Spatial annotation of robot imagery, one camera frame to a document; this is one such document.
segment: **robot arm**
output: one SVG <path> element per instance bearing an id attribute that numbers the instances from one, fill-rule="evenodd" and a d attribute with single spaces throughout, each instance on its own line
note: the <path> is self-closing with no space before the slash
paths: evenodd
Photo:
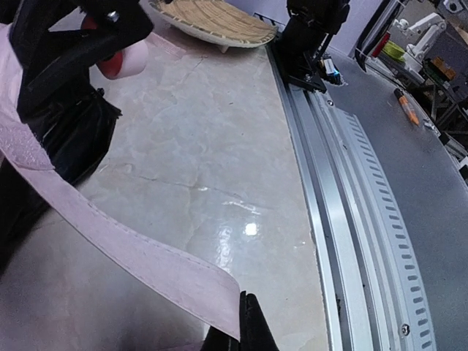
<path id="1" fill-rule="evenodd" d="M 326 91 L 318 62 L 347 19 L 349 0 L 287 0 L 287 9 L 290 19 L 272 44 L 283 79 L 310 91 Z"/>
<path id="2" fill-rule="evenodd" d="M 405 19 L 395 20 L 393 25 L 408 38 L 423 34 L 416 45 L 408 44 L 407 46 L 407 53 L 419 63 L 423 61 L 439 35 L 447 28 L 447 23 L 437 13 L 427 15 L 412 26 L 409 26 Z"/>

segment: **black plastic bracket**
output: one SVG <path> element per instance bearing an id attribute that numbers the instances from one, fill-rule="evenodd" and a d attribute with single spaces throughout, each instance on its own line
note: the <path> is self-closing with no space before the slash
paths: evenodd
<path id="1" fill-rule="evenodd" d="M 468 167 L 466 165 L 460 168 L 460 174 L 465 181 L 468 181 Z"/>
<path id="2" fill-rule="evenodd" d="M 283 81 L 308 91 L 325 93 L 327 91 L 325 84 L 322 82 L 317 70 L 310 68 L 304 56 L 305 54 L 299 56 L 288 55 L 278 48 L 277 43 L 280 36 L 281 34 L 269 45 Z"/>
<path id="3" fill-rule="evenodd" d="M 48 30 L 78 6 L 98 24 L 97 29 Z M 28 122 L 34 108 L 83 69 L 144 39 L 152 29 L 136 0 L 23 0 L 10 31 L 23 67 L 18 99 L 22 122 Z"/>
<path id="4" fill-rule="evenodd" d="M 241 292 L 241 342 L 211 327 L 200 351 L 279 351 L 257 297 Z"/>

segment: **woven bamboo plate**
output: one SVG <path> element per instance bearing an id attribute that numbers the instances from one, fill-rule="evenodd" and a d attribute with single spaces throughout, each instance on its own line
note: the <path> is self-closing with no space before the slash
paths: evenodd
<path id="1" fill-rule="evenodd" d="M 271 41 L 277 28 L 223 0 L 150 0 L 150 5 L 171 25 L 193 37 L 222 47 L 256 48 Z"/>

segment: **aluminum rail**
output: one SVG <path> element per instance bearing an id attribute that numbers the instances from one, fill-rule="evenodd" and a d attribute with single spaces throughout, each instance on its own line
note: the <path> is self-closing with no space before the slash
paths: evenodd
<path id="1" fill-rule="evenodd" d="M 435 350 L 410 237 L 356 116 L 285 83 L 268 50 L 317 246 L 331 350 Z"/>

